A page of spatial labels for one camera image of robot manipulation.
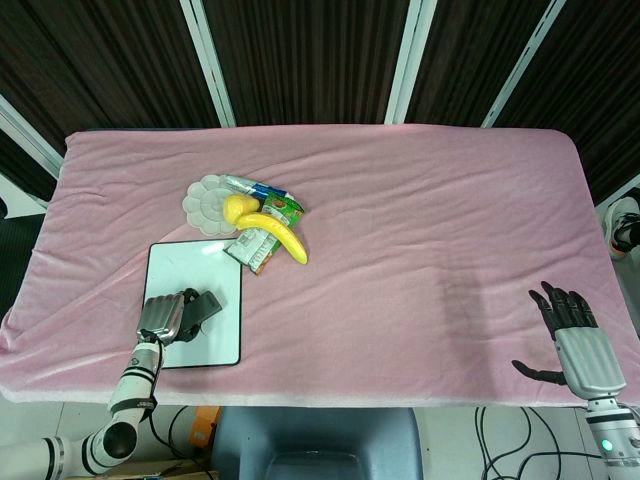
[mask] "white board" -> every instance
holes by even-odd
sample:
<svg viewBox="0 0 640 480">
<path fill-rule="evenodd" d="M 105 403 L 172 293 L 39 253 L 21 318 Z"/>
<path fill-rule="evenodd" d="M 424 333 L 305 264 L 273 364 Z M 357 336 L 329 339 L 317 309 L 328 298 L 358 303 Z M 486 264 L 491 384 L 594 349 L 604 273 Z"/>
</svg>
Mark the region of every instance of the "white board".
<svg viewBox="0 0 640 480">
<path fill-rule="evenodd" d="M 149 249 L 144 301 L 187 288 L 211 291 L 222 310 L 190 342 L 166 349 L 164 368 L 235 365 L 240 361 L 242 265 L 223 249 L 233 240 L 155 243 Z"/>
</svg>

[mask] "gray chair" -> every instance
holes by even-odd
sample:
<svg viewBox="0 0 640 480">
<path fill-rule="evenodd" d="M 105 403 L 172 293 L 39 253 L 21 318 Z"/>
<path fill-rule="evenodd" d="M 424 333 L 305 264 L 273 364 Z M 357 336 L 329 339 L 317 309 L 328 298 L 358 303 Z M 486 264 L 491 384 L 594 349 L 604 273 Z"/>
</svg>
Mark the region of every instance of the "gray chair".
<svg viewBox="0 0 640 480">
<path fill-rule="evenodd" d="M 407 408 L 228 407 L 212 467 L 221 480 L 422 480 Z"/>
</svg>

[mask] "finger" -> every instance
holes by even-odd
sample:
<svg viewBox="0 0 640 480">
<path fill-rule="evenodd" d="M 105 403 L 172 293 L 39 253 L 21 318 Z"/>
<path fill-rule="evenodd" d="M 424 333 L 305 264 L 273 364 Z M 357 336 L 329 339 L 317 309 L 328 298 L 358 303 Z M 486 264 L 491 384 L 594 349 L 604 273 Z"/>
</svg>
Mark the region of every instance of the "finger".
<svg viewBox="0 0 640 480">
<path fill-rule="evenodd" d="M 575 327 L 569 313 L 567 297 L 567 292 L 561 288 L 554 288 L 553 292 L 551 292 L 551 305 L 553 306 L 553 312 L 556 314 L 559 328 Z"/>
<path fill-rule="evenodd" d="M 582 315 L 582 320 L 588 327 L 598 328 L 598 322 L 596 322 L 596 317 L 591 312 L 591 307 L 587 303 L 587 301 L 577 292 L 569 292 L 569 295 L 574 299 L 578 307 L 580 308 L 580 313 Z"/>
<path fill-rule="evenodd" d="M 540 285 L 542 285 L 542 289 L 545 291 L 547 296 L 551 298 L 551 294 L 553 293 L 555 288 L 553 288 L 553 286 L 551 286 L 551 284 L 548 282 L 540 282 Z"/>
<path fill-rule="evenodd" d="M 511 360 L 511 365 L 515 367 L 525 377 L 537 380 L 539 382 L 555 383 L 557 385 L 566 385 L 567 381 L 562 372 L 551 372 L 549 370 L 534 370 L 527 367 L 519 360 Z"/>
<path fill-rule="evenodd" d="M 538 308 L 540 309 L 540 313 L 542 313 L 542 319 L 544 320 L 545 325 L 549 329 L 551 338 L 555 342 L 556 330 L 559 328 L 559 325 L 556 320 L 555 313 L 553 313 L 553 310 L 549 305 L 549 302 L 547 302 L 547 300 L 535 290 L 529 290 L 529 296 L 533 298 L 533 301 L 536 302 L 536 304 L 538 305 Z"/>
<path fill-rule="evenodd" d="M 571 295 L 567 295 L 567 307 L 569 307 L 569 315 L 571 315 L 571 321 L 576 327 L 588 327 L 586 321 L 584 320 L 584 315 L 582 314 L 582 310 L 576 303 L 575 299 Z"/>
</svg>

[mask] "snack package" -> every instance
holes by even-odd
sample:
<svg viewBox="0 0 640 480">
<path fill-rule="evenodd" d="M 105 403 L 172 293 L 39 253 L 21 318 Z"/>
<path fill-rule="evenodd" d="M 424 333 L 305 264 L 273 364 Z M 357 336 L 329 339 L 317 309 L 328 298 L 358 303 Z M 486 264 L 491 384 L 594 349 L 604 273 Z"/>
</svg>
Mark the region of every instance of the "snack package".
<svg viewBox="0 0 640 480">
<path fill-rule="evenodd" d="M 261 211 L 276 217 L 291 229 L 304 213 L 298 202 L 274 193 L 267 196 Z M 248 228 L 225 251 L 259 275 L 280 245 L 280 241 L 266 230 Z"/>
</svg>

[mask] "yellow banana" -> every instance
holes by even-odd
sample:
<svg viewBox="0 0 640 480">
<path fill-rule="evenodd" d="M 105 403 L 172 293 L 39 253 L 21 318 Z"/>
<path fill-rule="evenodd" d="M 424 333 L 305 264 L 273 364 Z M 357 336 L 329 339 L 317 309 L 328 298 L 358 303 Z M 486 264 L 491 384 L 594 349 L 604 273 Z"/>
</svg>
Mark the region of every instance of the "yellow banana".
<svg viewBox="0 0 640 480">
<path fill-rule="evenodd" d="M 280 240 L 280 243 L 284 245 L 284 248 L 294 259 L 306 265 L 308 257 L 304 245 L 298 240 L 296 234 L 277 218 L 265 213 L 247 213 L 238 217 L 235 225 L 238 230 L 244 230 L 245 228 L 262 228 L 266 230 Z"/>
<path fill-rule="evenodd" d="M 222 214 L 227 223 L 235 225 L 242 215 L 256 212 L 260 208 L 260 202 L 248 195 L 234 193 L 224 199 Z"/>
</svg>

